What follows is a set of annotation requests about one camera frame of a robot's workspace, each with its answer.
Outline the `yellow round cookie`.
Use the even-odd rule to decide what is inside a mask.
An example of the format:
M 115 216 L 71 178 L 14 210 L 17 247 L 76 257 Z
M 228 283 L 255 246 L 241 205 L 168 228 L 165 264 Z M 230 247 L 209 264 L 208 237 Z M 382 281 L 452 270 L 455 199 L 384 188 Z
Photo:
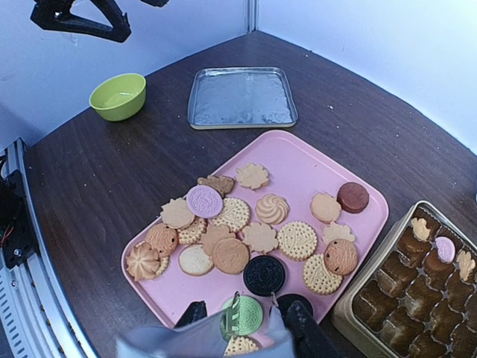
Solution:
M 260 348 L 260 344 L 249 336 L 235 336 L 229 340 L 224 356 L 249 354 L 258 351 Z

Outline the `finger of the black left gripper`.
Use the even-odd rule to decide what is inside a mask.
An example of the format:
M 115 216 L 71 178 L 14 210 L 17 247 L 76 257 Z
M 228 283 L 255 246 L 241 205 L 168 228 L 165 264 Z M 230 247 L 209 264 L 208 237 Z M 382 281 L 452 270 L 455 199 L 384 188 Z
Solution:
M 73 0 L 35 1 L 31 21 L 43 30 L 85 34 L 117 43 L 123 43 L 131 35 L 127 14 L 122 13 L 115 1 L 92 1 L 110 25 L 74 15 L 73 3 Z

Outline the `pink tray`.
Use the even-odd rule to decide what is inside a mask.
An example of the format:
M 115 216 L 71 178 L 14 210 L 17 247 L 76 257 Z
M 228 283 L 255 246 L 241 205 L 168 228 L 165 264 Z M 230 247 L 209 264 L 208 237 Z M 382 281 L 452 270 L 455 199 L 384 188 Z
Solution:
M 351 233 L 355 235 L 358 264 L 352 273 L 344 277 L 338 290 L 332 294 L 318 295 L 306 287 L 303 282 L 305 261 L 290 260 L 279 249 L 271 252 L 271 256 L 280 260 L 286 270 L 285 284 L 277 296 L 295 293 L 307 298 L 313 306 L 315 321 L 319 324 L 352 282 L 358 268 L 382 231 L 388 220 L 388 203 L 382 193 L 359 176 L 288 131 L 263 133 L 212 174 L 233 178 L 236 175 L 236 169 L 248 163 L 264 166 L 269 172 L 269 184 L 261 189 L 251 190 L 236 183 L 227 197 L 245 201 L 250 208 L 252 222 L 258 221 L 255 205 L 263 195 L 272 193 L 283 197 L 291 210 L 286 220 L 273 228 L 278 231 L 284 224 L 295 221 L 309 224 L 319 237 L 316 254 L 326 250 L 326 245 L 321 238 L 326 225 L 312 215 L 309 208 L 312 197 L 318 193 L 328 193 L 335 197 L 341 185 L 346 182 L 360 183 L 370 195 L 369 204 L 363 212 L 351 214 L 341 211 L 338 217 L 337 223 L 348 226 Z M 145 239 L 150 228 L 161 221 L 159 216 L 132 238 L 126 244 L 121 256 L 121 270 L 125 279 L 160 322 L 166 327 L 174 327 L 193 301 L 204 301 L 207 312 L 210 315 L 215 314 L 238 291 L 240 294 L 254 297 L 262 305 L 264 313 L 262 326 L 250 336 L 259 342 L 262 348 L 271 346 L 273 340 L 269 339 L 266 333 L 271 299 L 250 292 L 244 284 L 243 273 L 230 275 L 214 268 L 201 277 L 187 275 L 180 269 L 178 263 L 179 254 L 185 245 L 178 245 L 170 256 L 164 273 L 154 279 L 136 282 L 127 273 L 126 257 L 131 249 Z

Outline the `silver metal tin lid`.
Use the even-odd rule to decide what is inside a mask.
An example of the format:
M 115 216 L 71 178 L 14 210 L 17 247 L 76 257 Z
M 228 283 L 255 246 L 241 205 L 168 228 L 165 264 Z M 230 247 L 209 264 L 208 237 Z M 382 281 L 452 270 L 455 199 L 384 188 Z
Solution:
M 282 69 L 227 67 L 196 73 L 187 119 L 195 130 L 289 128 L 298 113 Z

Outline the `aluminium corner post left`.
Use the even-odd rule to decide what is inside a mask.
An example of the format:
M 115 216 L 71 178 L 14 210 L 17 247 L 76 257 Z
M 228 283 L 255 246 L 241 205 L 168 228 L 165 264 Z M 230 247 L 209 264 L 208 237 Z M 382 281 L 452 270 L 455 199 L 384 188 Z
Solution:
M 246 4 L 246 28 L 247 33 L 252 33 L 258 29 L 259 21 L 259 1 L 258 0 L 247 0 Z

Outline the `green round cookie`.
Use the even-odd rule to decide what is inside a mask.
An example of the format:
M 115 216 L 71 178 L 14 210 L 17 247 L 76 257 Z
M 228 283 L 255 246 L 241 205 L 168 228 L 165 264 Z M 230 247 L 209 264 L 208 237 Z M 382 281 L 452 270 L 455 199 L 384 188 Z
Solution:
M 240 295 L 238 299 L 237 336 L 255 333 L 263 323 L 262 305 L 253 297 Z

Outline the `green bowl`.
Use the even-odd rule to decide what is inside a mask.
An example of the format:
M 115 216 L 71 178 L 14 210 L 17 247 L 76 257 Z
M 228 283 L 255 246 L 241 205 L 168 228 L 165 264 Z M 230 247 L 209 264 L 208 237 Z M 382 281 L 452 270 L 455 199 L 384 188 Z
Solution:
M 146 98 L 143 75 L 126 73 L 98 85 L 89 97 L 90 107 L 109 122 L 120 122 L 137 114 Z

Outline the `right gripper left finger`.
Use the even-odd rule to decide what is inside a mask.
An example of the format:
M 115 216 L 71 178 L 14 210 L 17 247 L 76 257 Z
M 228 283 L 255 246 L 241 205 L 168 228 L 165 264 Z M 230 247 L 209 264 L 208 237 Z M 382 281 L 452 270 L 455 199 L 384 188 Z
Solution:
M 190 303 L 190 305 L 187 307 L 186 311 L 182 314 L 182 316 L 179 318 L 174 327 L 185 327 L 206 317 L 206 303 L 204 301 L 194 301 Z

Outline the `swirl butter cookie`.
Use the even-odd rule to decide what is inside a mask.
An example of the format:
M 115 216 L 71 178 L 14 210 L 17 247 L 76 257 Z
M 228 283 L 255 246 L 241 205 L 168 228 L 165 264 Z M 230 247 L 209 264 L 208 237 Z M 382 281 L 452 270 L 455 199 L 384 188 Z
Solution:
M 127 272 L 135 281 L 156 277 L 160 266 L 158 251 L 147 242 L 135 245 L 126 258 Z

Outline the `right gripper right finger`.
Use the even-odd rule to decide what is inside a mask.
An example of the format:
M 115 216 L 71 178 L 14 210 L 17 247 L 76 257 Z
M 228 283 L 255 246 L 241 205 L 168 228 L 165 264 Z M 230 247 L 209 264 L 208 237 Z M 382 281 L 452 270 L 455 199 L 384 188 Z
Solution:
M 291 332 L 296 357 L 341 357 L 338 349 L 324 335 L 310 312 L 300 301 L 291 303 L 285 315 L 285 326 Z

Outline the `pink round cookie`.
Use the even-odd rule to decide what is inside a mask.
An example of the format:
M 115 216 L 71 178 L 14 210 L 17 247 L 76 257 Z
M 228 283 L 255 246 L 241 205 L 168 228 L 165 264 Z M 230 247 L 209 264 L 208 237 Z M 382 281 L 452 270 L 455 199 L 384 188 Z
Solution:
M 224 207 L 221 195 L 206 185 L 192 187 L 186 195 L 186 203 L 192 213 L 204 219 L 216 217 Z
M 455 258 L 455 245 L 453 241 L 446 236 L 438 236 L 435 239 L 435 244 L 440 261 L 451 263 Z

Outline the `gold cookie tin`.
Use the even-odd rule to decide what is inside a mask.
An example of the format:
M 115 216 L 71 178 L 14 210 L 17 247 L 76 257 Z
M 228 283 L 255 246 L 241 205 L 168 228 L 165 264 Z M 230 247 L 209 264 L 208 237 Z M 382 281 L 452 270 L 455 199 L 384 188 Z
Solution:
M 417 240 L 411 219 L 430 237 Z M 450 238 L 443 263 L 435 239 Z M 417 202 L 341 296 L 332 323 L 367 357 L 476 356 L 476 244 L 428 201 Z

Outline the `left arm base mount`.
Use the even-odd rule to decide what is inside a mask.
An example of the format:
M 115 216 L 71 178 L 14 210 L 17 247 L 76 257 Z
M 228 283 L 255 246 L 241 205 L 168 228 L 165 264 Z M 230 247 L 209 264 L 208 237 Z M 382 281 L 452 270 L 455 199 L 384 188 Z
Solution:
M 1 179 L 1 249 L 9 269 L 40 252 L 18 169 Z

